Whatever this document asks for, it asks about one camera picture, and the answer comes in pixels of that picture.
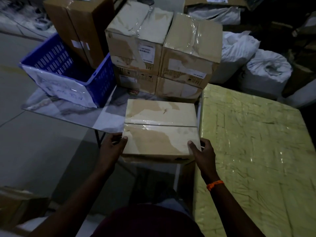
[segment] blue plastic basket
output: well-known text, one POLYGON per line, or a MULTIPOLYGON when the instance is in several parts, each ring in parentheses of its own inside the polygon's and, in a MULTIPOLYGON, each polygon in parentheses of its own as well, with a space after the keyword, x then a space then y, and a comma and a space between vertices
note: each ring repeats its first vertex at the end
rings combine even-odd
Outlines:
POLYGON ((77 104, 91 107, 87 92, 97 107, 103 107, 113 91, 116 80, 110 55, 108 54, 99 67, 94 70, 63 43, 60 36, 55 34, 29 53, 20 62, 20 67, 48 94, 73 101, 77 104), (76 83, 81 91, 74 89, 76 83))

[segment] orange bracelet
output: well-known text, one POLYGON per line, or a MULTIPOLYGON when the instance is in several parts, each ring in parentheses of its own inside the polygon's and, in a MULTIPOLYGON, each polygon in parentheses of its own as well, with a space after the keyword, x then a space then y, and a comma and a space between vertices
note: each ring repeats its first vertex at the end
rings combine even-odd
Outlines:
POLYGON ((224 182, 222 181, 222 180, 218 180, 218 181, 215 181, 215 182, 213 182, 213 183, 211 183, 211 184, 208 184, 207 186, 206 186, 206 188, 209 190, 209 191, 211 191, 211 189, 215 186, 215 185, 217 185, 217 184, 223 184, 224 182))

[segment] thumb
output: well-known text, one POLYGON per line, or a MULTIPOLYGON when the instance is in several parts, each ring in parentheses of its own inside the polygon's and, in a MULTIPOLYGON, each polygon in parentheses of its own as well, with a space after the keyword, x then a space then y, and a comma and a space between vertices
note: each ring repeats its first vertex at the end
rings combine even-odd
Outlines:
POLYGON ((119 148, 121 151, 123 151, 124 148, 125 148, 125 146, 126 146, 127 140, 128 140, 127 136, 124 136, 124 137, 120 140, 120 142, 116 145, 117 148, 119 148))
POLYGON ((198 150, 198 148, 196 147, 196 145, 192 142, 192 141, 188 141, 188 146, 190 147, 190 149, 193 152, 193 155, 197 155, 200 151, 198 150))

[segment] forearm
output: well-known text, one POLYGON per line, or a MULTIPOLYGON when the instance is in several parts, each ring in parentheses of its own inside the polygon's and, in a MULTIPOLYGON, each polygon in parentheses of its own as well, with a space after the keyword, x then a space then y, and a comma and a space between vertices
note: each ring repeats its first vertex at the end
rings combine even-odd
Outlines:
POLYGON ((264 236, 224 184, 217 184, 211 196, 227 236, 264 236))
POLYGON ((76 236, 107 178, 108 173, 93 172, 70 199, 29 237, 76 236))

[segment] concrete floor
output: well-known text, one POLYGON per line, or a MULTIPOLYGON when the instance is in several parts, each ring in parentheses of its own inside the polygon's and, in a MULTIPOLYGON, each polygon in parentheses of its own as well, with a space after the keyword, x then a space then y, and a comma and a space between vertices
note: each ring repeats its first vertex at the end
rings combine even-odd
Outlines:
MULTIPOLYGON (((155 0, 181 12, 184 0, 155 0)), ((37 86, 17 65, 40 42, 0 33, 0 185, 26 189, 63 203, 91 172, 98 156, 93 130, 20 109, 37 86)), ((116 166, 92 211, 108 215, 127 205, 135 186, 153 195, 155 183, 172 187, 176 165, 116 166)))

